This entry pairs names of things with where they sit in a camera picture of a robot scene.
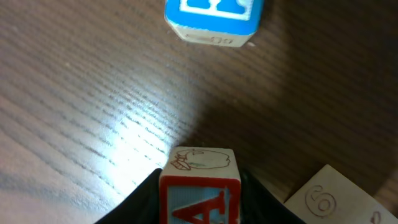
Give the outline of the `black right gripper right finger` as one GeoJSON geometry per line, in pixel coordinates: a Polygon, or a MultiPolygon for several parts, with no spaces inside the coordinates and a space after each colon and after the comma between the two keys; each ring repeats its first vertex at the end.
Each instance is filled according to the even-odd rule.
{"type": "Polygon", "coordinates": [[[242,224],[305,224],[248,170],[240,170],[242,224]]]}

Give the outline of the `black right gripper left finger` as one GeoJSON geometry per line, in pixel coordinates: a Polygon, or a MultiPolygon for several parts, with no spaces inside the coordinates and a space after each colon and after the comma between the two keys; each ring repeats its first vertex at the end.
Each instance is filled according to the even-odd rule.
{"type": "Polygon", "coordinates": [[[159,178],[155,169],[125,200],[95,224],[159,224],[159,178]]]}

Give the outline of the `red A wooden block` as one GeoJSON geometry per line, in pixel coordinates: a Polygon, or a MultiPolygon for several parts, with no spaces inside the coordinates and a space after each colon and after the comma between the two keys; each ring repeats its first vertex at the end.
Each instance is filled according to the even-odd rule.
{"type": "Polygon", "coordinates": [[[239,224],[241,178],[233,150],[176,147],[160,173],[161,224],[239,224]]]}

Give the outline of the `engraved number wooden block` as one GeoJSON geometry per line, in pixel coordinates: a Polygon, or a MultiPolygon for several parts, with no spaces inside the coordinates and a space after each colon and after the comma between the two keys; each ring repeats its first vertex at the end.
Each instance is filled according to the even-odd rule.
{"type": "Polygon", "coordinates": [[[305,223],[397,224],[393,214],[329,165],[284,205],[305,223]]]}

